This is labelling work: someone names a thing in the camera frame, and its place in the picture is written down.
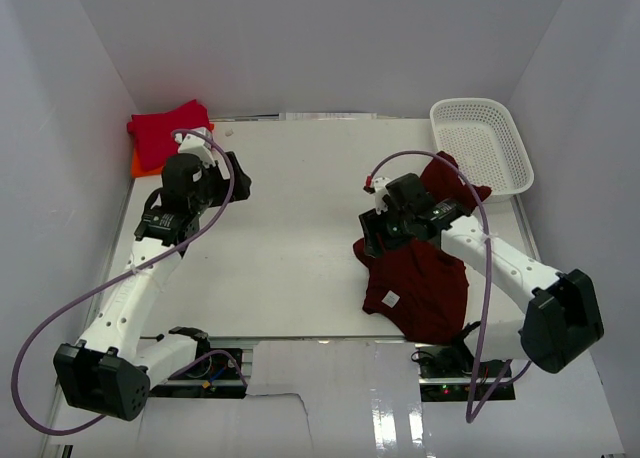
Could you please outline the white perforated plastic basket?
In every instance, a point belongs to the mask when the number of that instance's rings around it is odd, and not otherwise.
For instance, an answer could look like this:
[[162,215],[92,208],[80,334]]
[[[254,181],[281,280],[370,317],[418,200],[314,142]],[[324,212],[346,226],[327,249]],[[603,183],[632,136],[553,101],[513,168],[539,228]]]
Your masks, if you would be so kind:
[[534,171],[509,110],[487,98],[452,98],[430,109],[435,147],[452,156],[476,185],[492,189],[491,202],[532,186]]

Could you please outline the dark red t-shirt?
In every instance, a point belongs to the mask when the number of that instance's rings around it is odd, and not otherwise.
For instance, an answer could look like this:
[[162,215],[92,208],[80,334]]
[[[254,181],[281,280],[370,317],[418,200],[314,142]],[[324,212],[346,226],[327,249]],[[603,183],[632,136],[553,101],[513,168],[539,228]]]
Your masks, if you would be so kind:
[[412,239],[400,248],[386,248],[380,258],[365,254],[363,237],[353,244],[356,258],[369,272],[363,311],[386,317],[412,342],[448,345],[464,327],[466,268],[440,248],[441,233],[456,219],[470,216],[491,188],[469,188],[457,168],[452,156],[439,152],[419,176],[436,202],[431,222],[440,234],[438,243]]

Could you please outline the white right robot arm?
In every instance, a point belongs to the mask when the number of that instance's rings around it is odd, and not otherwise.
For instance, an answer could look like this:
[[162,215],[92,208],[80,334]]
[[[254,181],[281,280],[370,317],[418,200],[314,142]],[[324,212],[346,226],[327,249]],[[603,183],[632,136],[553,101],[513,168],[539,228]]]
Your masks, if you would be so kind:
[[375,200],[359,221],[364,251],[386,257],[413,242],[426,242],[482,274],[485,289],[498,288],[521,317],[491,323],[481,318],[459,347],[477,360],[524,359],[557,374],[604,335],[595,287],[583,271],[564,273],[489,235],[480,218],[454,198],[439,200],[414,173],[369,180]]

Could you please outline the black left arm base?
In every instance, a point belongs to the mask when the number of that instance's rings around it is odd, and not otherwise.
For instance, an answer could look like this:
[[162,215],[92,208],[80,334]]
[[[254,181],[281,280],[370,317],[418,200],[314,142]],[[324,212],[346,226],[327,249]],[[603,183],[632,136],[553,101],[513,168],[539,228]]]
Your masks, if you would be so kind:
[[199,363],[190,371],[151,391],[155,398],[198,398],[198,399],[243,399],[246,387],[240,379],[241,372],[246,381],[251,374],[251,354],[241,348],[226,348],[237,362],[224,354],[216,354]]

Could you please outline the folded orange t-shirt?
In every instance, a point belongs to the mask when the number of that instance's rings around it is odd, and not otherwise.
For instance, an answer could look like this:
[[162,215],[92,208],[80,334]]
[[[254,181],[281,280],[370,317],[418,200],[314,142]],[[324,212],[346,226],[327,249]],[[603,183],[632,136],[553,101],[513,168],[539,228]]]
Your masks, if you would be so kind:
[[134,178],[159,175],[167,159],[175,155],[178,145],[171,132],[177,128],[162,115],[137,117],[127,125],[133,139],[131,173]]

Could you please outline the folded bright red t-shirt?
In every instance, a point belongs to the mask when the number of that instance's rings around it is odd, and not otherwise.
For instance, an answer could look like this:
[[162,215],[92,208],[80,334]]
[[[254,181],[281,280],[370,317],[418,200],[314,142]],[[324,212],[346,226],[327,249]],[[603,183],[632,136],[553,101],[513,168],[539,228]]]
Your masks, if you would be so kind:
[[167,159],[178,150],[172,132],[200,127],[210,129],[211,125],[207,108],[197,100],[164,113],[132,115],[127,123],[127,133],[134,144],[131,175],[139,178],[160,174]]

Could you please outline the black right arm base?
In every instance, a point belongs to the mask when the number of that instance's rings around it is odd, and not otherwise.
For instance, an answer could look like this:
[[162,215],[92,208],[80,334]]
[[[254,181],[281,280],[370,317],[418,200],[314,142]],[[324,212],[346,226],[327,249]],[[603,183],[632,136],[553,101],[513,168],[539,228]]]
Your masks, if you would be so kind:
[[[471,366],[461,368],[442,346],[420,346],[410,359],[419,368],[419,387],[423,403],[465,402],[470,391]],[[489,390],[505,362],[482,362],[479,367],[475,401]]]

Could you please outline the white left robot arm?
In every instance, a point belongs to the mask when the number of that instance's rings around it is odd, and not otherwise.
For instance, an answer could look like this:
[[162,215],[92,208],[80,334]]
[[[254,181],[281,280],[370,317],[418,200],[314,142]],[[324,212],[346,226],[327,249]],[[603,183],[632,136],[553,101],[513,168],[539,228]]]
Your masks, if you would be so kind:
[[250,196],[250,177],[229,152],[232,177],[195,154],[171,156],[162,185],[147,198],[127,262],[116,284],[76,344],[62,344],[53,364],[69,406],[125,421],[143,410],[150,391],[172,377],[201,375],[211,347],[206,332],[178,326],[147,347],[138,345],[146,320],[168,278],[180,265],[200,217],[226,201]]

